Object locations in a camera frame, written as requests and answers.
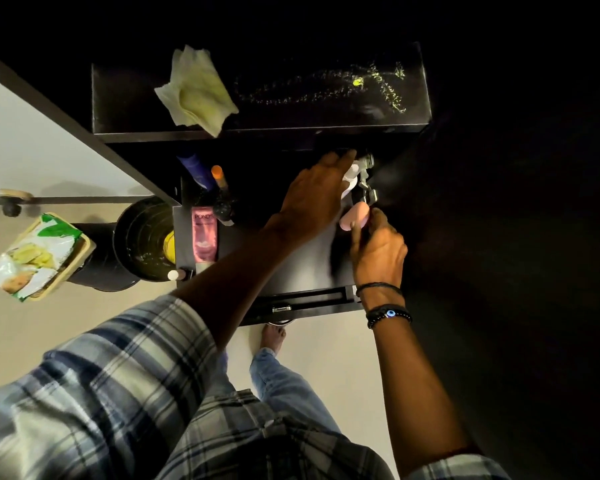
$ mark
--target blue jeans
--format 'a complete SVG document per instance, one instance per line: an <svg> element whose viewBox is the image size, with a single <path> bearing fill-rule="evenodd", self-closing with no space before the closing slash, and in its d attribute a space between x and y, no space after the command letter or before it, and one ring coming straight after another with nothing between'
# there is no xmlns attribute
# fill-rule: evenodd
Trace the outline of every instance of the blue jeans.
<svg viewBox="0 0 600 480"><path fill-rule="evenodd" d="M207 395L227 395L235 388L226 375L228 356L224 352ZM263 348L254 355L249 368L256 394L273 411L287 411L294 418L340 433L331 414L304 378L280 364L273 350Z"/></svg>

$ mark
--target pink oval object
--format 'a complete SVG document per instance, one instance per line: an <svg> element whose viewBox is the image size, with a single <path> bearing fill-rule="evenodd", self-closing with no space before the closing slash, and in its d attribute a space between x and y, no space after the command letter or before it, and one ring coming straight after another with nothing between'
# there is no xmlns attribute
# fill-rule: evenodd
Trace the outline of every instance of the pink oval object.
<svg viewBox="0 0 600 480"><path fill-rule="evenodd" d="M351 223L356 222L360 228L364 227L369 220L369 206L366 202L358 202L340 219L340 227L343 230L351 230Z"/></svg>

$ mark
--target orange cap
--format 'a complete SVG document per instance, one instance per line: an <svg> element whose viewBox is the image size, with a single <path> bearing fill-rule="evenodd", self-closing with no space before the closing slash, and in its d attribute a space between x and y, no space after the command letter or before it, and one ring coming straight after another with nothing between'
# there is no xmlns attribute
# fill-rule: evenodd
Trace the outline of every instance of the orange cap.
<svg viewBox="0 0 600 480"><path fill-rule="evenodd" d="M222 167L220 165L213 165L213 167L211 167L211 175L213 175L216 180L220 180L224 176Z"/></svg>

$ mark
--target snack packet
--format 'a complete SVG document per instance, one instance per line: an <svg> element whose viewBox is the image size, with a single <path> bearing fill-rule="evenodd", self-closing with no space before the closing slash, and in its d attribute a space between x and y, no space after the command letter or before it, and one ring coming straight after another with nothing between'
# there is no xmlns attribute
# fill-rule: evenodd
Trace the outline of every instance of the snack packet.
<svg viewBox="0 0 600 480"><path fill-rule="evenodd" d="M0 288L24 301L58 273L82 232L59 217L42 214L40 223L0 255Z"/></svg>

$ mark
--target tissue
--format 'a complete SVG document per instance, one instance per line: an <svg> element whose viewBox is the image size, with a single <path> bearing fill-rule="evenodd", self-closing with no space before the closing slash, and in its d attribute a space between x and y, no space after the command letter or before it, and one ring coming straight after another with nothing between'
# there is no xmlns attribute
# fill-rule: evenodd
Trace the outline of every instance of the tissue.
<svg viewBox="0 0 600 480"><path fill-rule="evenodd" d="M188 45L173 52L169 83L154 90L176 125L200 125L213 137L229 114L238 113L208 51Z"/></svg>

